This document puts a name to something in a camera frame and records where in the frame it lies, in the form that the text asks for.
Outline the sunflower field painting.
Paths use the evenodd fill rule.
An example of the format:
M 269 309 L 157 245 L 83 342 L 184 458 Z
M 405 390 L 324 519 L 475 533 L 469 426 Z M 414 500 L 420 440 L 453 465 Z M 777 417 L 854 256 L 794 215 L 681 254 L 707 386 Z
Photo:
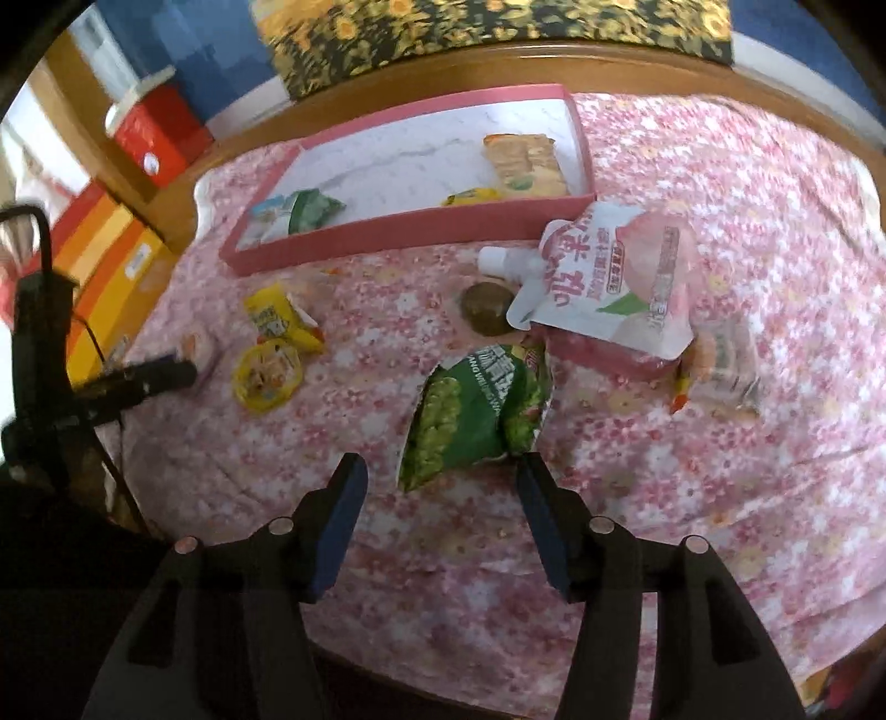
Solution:
M 616 42 L 733 63 L 726 2 L 281 0 L 249 10 L 293 100 L 395 61 L 506 42 Z

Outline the yellow round snack packet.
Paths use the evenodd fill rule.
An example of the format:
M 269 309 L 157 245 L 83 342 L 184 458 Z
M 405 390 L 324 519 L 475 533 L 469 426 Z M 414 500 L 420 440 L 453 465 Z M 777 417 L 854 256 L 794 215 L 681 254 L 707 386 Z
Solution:
M 243 408 L 267 413 L 289 402 L 302 383 L 302 362 L 295 345 L 274 339 L 243 352 L 234 369 L 231 388 Z

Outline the red white carton box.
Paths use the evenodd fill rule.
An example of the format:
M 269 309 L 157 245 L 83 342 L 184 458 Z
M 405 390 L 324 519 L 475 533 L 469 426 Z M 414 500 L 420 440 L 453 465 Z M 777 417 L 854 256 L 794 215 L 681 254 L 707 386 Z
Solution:
M 156 188 L 167 188 L 213 146 L 213 135 L 174 82 L 173 66 L 138 81 L 105 114 L 105 135 Z

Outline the pink floral quilt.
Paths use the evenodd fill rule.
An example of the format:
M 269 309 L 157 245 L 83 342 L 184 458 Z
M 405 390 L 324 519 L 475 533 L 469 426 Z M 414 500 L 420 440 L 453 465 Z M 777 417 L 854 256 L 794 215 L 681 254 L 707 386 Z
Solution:
M 270 195 L 354 208 L 345 157 L 275 142 L 207 177 L 212 218 L 133 344 L 209 339 L 197 385 L 126 422 L 147 519 L 250 536 L 347 453 L 369 487 L 310 638 L 370 671 L 517 716 L 559 705 L 581 621 L 545 578 L 515 487 L 539 455 L 587 516 L 644 540 L 706 537 L 801 680 L 884 623 L 884 234 L 859 157 L 727 99 L 582 95 L 595 190 L 519 234 L 498 280 L 517 324 L 478 335 L 479 241 L 401 220 L 378 250 L 237 276 L 226 240 Z

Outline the pink shallow tray box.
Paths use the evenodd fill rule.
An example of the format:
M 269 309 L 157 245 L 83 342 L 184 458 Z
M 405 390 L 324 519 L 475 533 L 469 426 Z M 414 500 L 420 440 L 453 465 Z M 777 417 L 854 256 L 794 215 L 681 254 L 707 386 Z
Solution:
M 559 198 L 452 205 L 491 188 L 483 152 L 493 133 L 540 133 L 554 142 L 568 183 Z M 309 233 L 267 228 L 258 210 L 317 189 L 341 212 Z M 239 276 L 382 250 L 469 241 L 536 240 L 554 219 L 574 219 L 593 199 L 593 171 L 574 96 L 559 84 L 506 85 L 431 97 L 346 121 L 287 147 L 249 199 L 219 251 Z

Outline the clear wrapped biscuit packet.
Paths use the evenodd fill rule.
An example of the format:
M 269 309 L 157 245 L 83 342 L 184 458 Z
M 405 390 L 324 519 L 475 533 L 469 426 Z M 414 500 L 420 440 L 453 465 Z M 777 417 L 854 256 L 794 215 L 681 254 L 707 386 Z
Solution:
M 753 332 L 739 315 L 705 322 L 680 358 L 670 413 L 703 404 L 718 413 L 757 417 L 761 377 Z

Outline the white peach jelly pouch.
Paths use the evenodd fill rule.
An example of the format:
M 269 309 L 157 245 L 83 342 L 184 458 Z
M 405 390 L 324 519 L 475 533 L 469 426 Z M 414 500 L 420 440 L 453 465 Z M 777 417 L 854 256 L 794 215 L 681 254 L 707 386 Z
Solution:
M 673 362 L 694 339 L 696 233 L 677 214 L 596 201 L 534 249 L 485 246 L 477 268 L 518 285 L 511 327 L 555 328 Z

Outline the orange yellow striped box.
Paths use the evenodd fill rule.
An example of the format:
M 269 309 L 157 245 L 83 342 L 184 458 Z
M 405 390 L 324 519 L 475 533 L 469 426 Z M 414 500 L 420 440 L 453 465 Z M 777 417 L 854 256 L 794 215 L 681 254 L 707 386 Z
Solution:
M 75 282 L 68 377 L 86 383 L 125 358 L 177 256 L 96 180 L 54 222 L 51 240 L 54 268 Z

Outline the white green snack packet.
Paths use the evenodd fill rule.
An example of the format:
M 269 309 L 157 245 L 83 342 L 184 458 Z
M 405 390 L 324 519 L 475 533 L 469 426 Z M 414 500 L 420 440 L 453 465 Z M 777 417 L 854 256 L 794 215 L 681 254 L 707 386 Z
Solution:
M 293 234 L 310 233 L 329 224 L 344 208 L 342 201 L 317 188 L 275 195 L 249 210 L 242 241 L 269 243 Z

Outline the green pea snack bag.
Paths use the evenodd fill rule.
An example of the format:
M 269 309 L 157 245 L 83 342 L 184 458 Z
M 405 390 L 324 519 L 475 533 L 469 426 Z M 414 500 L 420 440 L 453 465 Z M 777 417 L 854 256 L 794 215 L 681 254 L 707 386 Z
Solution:
M 399 489 L 413 492 L 447 471 L 529 453 L 551 396 L 547 348 L 533 337 L 435 366 L 411 416 Z

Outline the orange cracker packet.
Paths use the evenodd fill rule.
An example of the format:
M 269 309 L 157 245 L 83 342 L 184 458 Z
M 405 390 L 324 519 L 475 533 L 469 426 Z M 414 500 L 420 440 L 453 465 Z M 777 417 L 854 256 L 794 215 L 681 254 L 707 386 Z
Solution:
M 508 198 L 559 198 L 569 195 L 565 174 L 554 153 L 555 141 L 539 133 L 494 133 L 483 138 L 483 152 Z

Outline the yellow candy packet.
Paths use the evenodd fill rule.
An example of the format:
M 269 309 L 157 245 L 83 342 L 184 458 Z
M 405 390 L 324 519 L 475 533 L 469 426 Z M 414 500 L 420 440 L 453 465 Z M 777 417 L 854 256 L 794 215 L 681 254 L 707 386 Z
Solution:
M 279 284 L 264 286 L 243 300 L 246 315 L 263 341 L 287 341 L 299 352 L 320 354 L 326 347 L 323 330 Z

